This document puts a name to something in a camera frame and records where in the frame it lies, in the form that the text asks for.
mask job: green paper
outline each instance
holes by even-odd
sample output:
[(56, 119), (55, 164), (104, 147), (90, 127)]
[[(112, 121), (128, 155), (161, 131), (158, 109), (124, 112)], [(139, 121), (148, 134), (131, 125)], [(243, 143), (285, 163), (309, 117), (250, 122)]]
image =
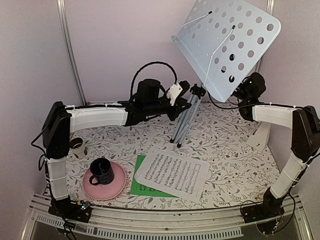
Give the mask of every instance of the green paper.
[(173, 196), (169, 193), (165, 193), (163, 191), (159, 191), (159, 190), (153, 189), (151, 187), (142, 185), (136, 181), (135, 174), (138, 171), (138, 169), (140, 168), (140, 166), (145, 158), (146, 158), (145, 155), (138, 155), (138, 157), (136, 159), (130, 194), (139, 195), (139, 196), (148, 196), (148, 197), (177, 198), (177, 196)]

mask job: paper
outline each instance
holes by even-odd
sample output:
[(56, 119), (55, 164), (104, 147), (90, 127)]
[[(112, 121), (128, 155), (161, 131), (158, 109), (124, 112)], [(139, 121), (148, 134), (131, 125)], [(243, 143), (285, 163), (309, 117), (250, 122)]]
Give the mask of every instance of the paper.
[[(146, 156), (138, 155), (138, 157), (136, 159), (136, 163), (135, 163), (134, 173), (136, 173), (138, 171), (138, 169), (140, 168), (140, 166), (145, 158), (146, 158)], [(165, 193), (162, 191), (158, 191), (154, 188), (137, 183), (135, 178), (132, 179), (130, 194), (140, 195), (140, 196), (161, 197), (161, 198), (164, 198), (164, 197), (176, 198), (176, 196), (173, 196), (171, 194), (168, 194), (168, 193)]]
[(197, 202), (209, 166), (205, 161), (154, 148), (146, 155), (134, 178), (139, 184)]

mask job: sheet music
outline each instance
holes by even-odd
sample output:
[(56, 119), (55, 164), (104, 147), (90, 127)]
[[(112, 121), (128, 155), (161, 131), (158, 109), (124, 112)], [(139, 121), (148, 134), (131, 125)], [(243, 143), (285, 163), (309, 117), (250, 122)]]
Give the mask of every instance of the sheet music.
[(209, 166), (202, 160), (153, 148), (134, 178), (139, 184), (197, 202), (208, 178)]

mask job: pink plate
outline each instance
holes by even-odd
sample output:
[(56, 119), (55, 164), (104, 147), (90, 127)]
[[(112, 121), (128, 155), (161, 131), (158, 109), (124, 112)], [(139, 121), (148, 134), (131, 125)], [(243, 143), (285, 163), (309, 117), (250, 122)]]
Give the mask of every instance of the pink plate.
[(91, 198), (98, 201), (106, 201), (118, 196), (126, 185), (126, 172), (117, 163), (111, 162), (111, 167), (114, 172), (114, 179), (107, 185), (91, 185), (89, 178), (92, 176), (90, 169), (88, 169), (82, 180), (82, 186), (84, 192)]

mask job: patterned table surface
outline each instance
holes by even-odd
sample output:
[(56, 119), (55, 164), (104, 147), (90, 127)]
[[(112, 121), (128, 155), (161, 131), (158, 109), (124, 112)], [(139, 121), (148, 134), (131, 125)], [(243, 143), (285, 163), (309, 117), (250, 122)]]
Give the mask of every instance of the patterned table surface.
[[(189, 210), (240, 205), (245, 200), (259, 201), (279, 176), (279, 170), (267, 147), (258, 152), (246, 141), (256, 123), (245, 121), (238, 110), (220, 110), (202, 103), (181, 148), (169, 140), (176, 122), (161, 116), (131, 127), (98, 127), (78, 131), (73, 137), (83, 138), (86, 158), (77, 159), (70, 152), (66, 161), (68, 191), (73, 200), (91, 201), (100, 206), (128, 209)], [(209, 179), (198, 202), (183, 198), (130, 195), (138, 155), (152, 147), (177, 154), (199, 157), (210, 163)], [(127, 173), (122, 193), (108, 201), (86, 196), (82, 178), (90, 163), (99, 157), (120, 164)]]

